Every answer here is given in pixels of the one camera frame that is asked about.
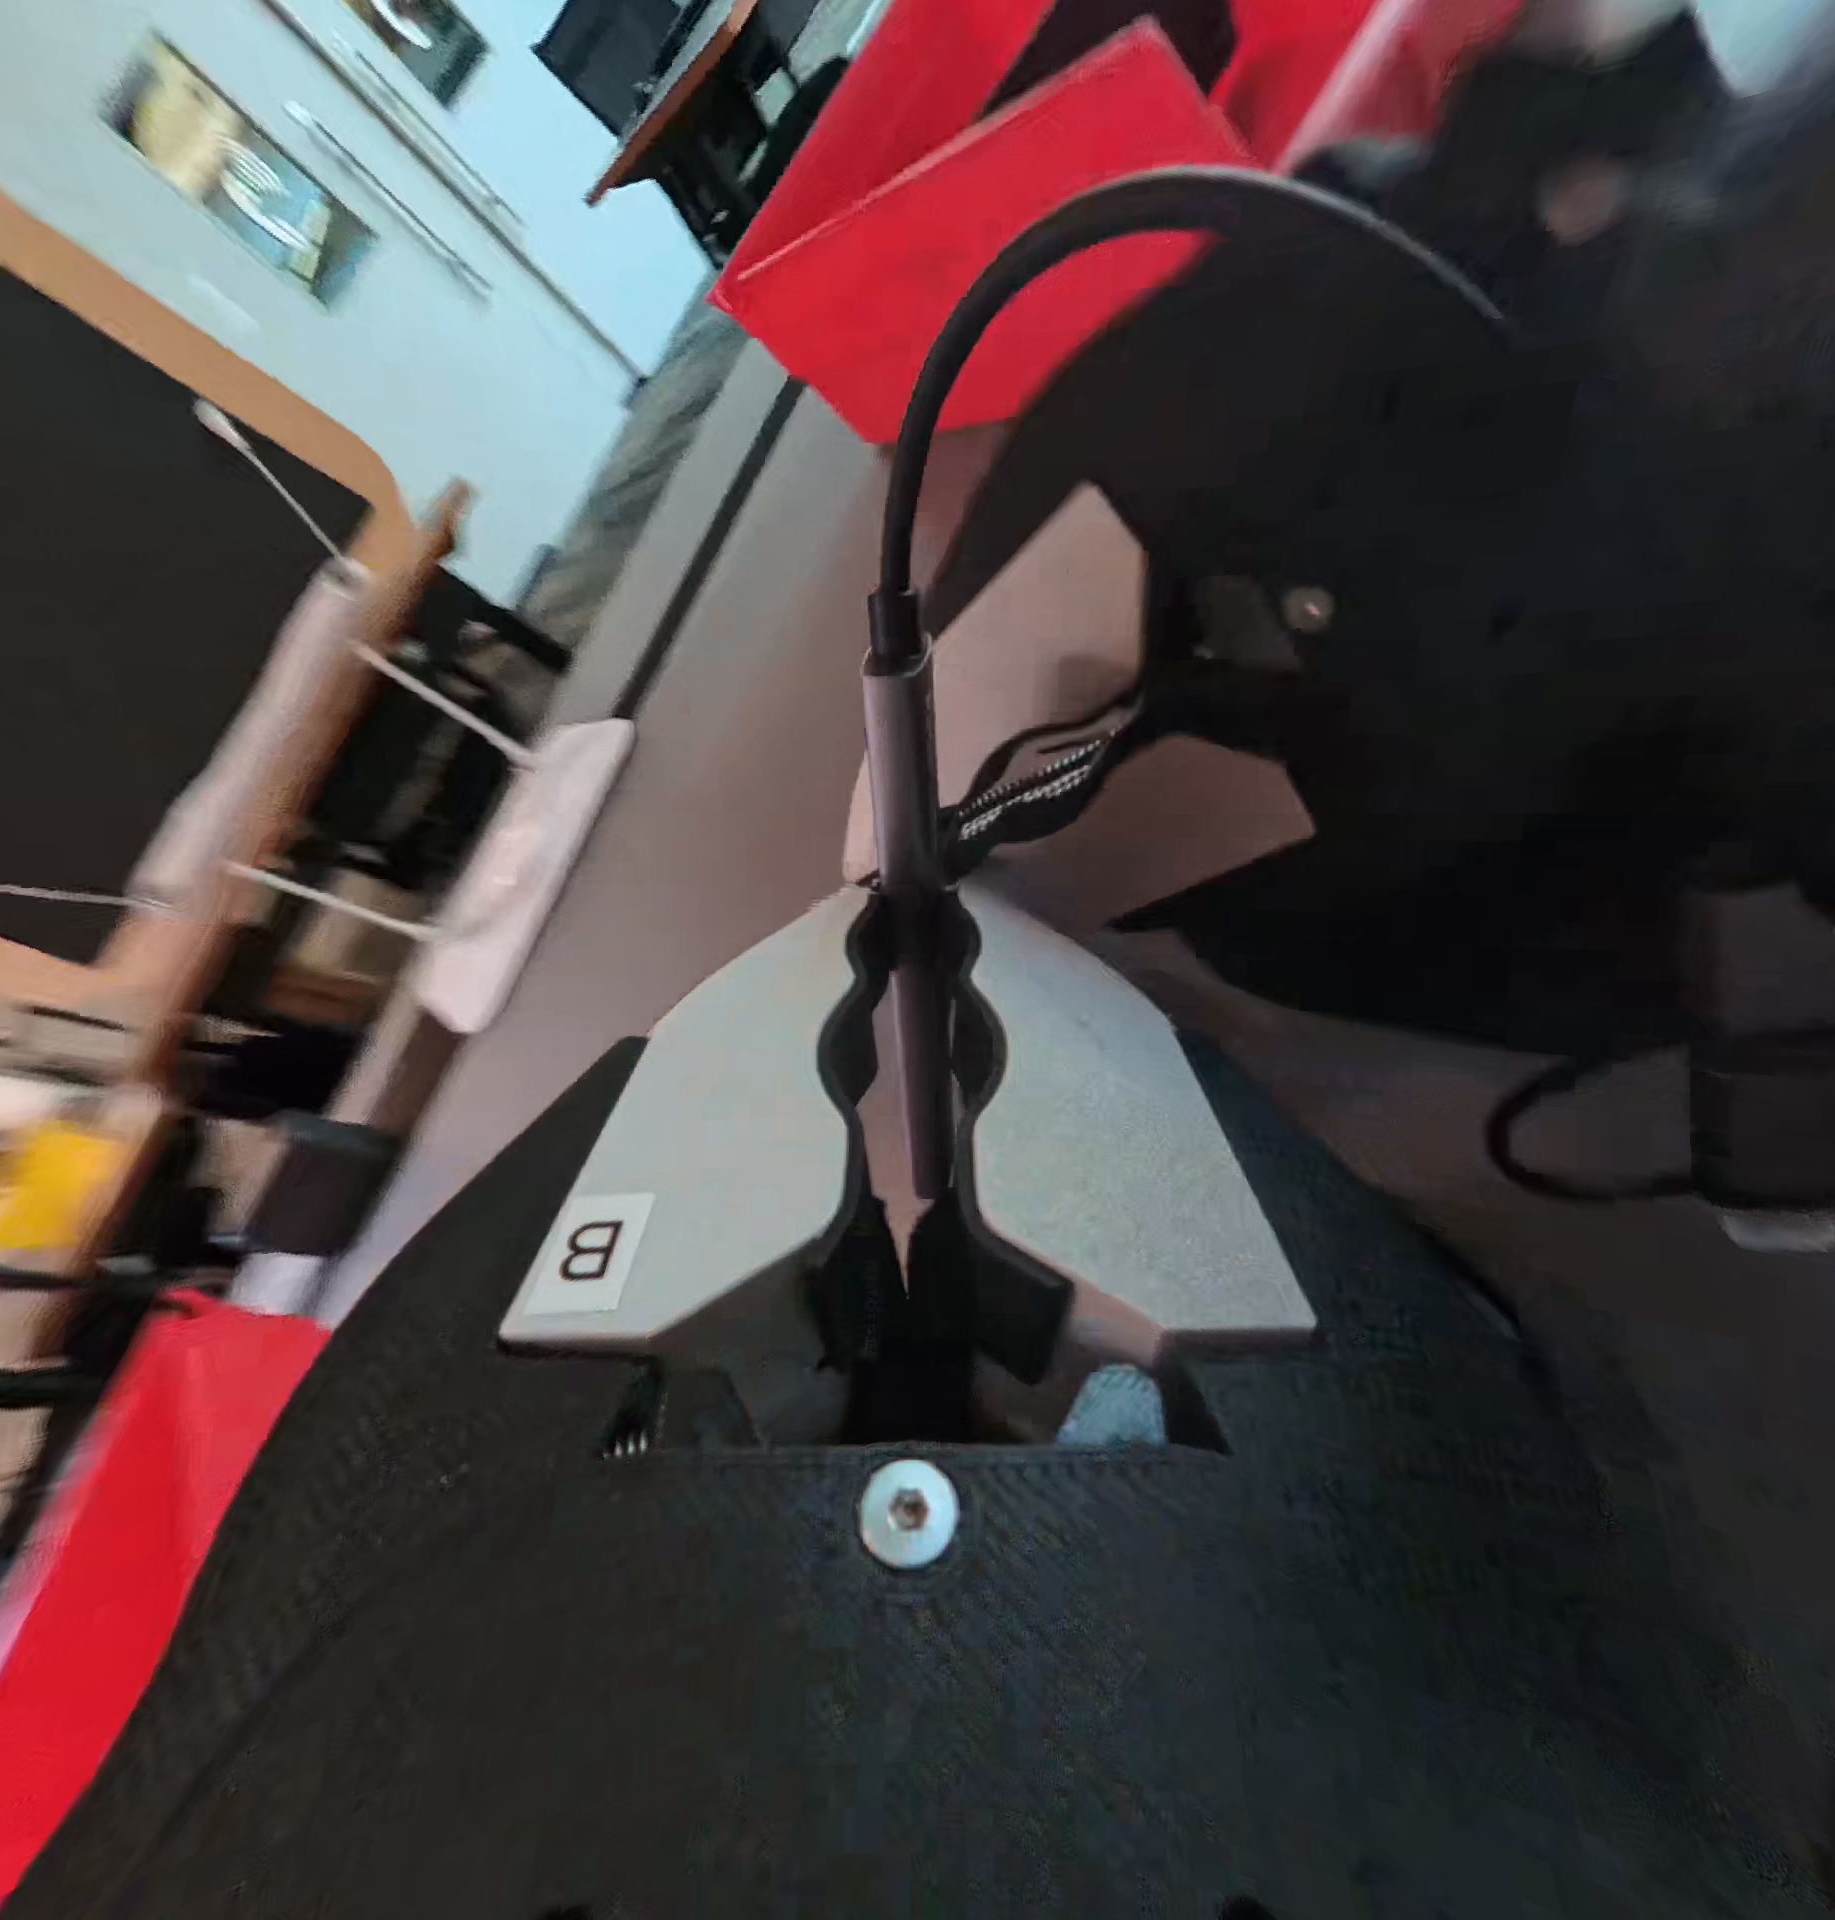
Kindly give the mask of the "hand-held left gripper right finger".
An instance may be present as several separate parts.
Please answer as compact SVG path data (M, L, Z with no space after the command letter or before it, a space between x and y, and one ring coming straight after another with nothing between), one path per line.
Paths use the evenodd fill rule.
M953 1195L974 1349L1023 1386L1080 1362L1314 1338L1287 1246L1175 1024L989 883L961 898Z

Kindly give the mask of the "yellow plastic bin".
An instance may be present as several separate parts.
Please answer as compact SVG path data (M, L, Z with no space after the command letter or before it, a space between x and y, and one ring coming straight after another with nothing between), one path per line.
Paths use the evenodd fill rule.
M69 1252L120 1163L120 1138L88 1122L26 1129L0 1166L0 1256Z

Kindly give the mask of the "framed wall picture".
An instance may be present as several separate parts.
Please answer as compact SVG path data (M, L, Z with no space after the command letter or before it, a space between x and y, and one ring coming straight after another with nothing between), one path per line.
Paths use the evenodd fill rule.
M296 165L173 40L145 35L115 78L103 124L243 250L308 292L341 304L373 226Z

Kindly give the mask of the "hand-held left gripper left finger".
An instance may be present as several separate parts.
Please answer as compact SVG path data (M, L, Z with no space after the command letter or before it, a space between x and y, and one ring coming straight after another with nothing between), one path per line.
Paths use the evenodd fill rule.
M842 887L655 1024L503 1320L510 1349L814 1370L868 1188L880 900Z

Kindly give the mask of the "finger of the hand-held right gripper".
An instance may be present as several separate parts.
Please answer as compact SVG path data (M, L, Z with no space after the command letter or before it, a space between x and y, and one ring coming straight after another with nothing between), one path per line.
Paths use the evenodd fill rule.
M962 801L1002 740L1119 697L1142 604L1142 540L1095 486L1070 490L931 649L941 801Z
M1069 830L980 864L980 883L1057 929L1103 929L1314 835L1281 764L1193 738L1123 761Z

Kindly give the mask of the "black panel wooden frame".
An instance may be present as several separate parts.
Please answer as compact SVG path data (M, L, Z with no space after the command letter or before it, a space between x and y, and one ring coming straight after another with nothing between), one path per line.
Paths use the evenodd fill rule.
M120 900L88 965L0 931L6 1001L165 1066L471 507L0 193L0 883Z

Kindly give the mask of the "dark grey block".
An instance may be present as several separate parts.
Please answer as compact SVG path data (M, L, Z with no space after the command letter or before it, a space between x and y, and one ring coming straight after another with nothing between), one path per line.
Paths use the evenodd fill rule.
M1753 1256L1835 1256L1835 919L1796 883L1680 911L1691 1190Z

